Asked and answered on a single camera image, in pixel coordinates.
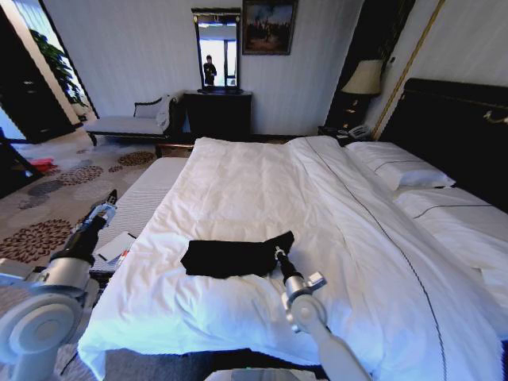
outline potted plant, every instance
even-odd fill
[[[72,108],[82,117],[88,106],[81,99],[81,89],[72,82],[72,69],[64,61],[67,58],[65,53],[49,44],[46,36],[33,29],[30,29],[30,32]]]

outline black headboard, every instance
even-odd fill
[[[419,156],[458,187],[508,212],[505,117],[506,87],[409,79],[380,140]]]

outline lamp shade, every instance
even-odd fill
[[[350,94],[381,93],[382,68],[382,60],[360,61],[351,79],[346,83],[346,86],[342,88],[342,91]]]

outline mirror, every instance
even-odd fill
[[[240,8],[193,8],[203,90],[240,87]]]

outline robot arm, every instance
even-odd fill
[[[302,274],[287,259],[286,253],[277,248],[275,258],[280,262],[286,292],[282,295],[287,320],[295,333],[304,331],[312,336],[319,348],[321,365],[331,381],[370,381],[370,375],[362,367],[345,341],[332,335],[326,326],[325,307],[312,296],[326,285],[319,272],[305,281]]]
[[[62,344],[76,342],[87,327],[98,295],[90,279],[98,231],[115,213],[117,193],[76,226],[47,268],[0,260],[0,285],[23,287],[33,296],[0,318],[0,361],[13,365],[12,381],[50,379]]]

